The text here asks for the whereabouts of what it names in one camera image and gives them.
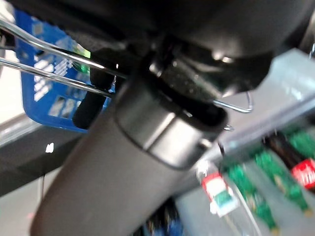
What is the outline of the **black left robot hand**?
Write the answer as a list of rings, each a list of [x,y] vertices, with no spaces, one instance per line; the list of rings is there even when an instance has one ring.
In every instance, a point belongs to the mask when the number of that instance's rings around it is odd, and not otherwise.
[[[219,99],[256,88],[312,0],[14,0],[105,43],[79,63],[125,78],[68,157],[33,236],[127,236],[180,185],[227,126]]]

